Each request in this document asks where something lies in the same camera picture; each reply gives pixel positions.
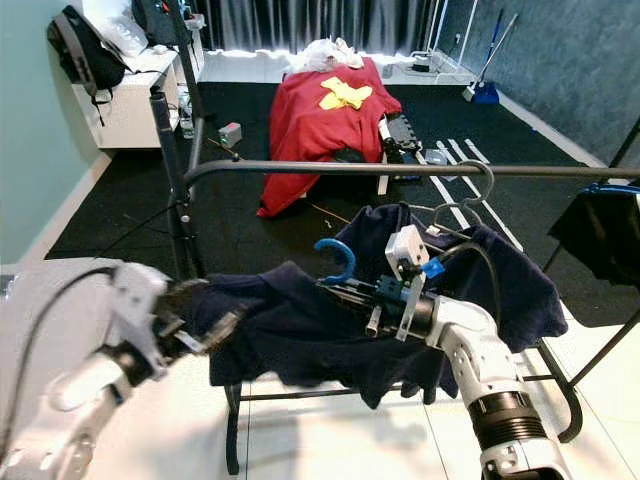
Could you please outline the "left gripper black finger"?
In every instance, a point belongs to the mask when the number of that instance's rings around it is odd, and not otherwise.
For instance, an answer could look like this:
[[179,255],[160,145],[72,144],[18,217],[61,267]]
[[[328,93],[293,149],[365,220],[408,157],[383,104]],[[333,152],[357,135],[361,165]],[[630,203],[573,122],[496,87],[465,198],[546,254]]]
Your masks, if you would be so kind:
[[228,342],[230,337],[236,332],[238,325],[244,317],[244,310],[232,310],[225,312],[223,316],[220,316],[214,324],[210,326],[210,329],[198,338],[196,347],[192,349],[195,353],[211,353],[218,351],[225,343]]

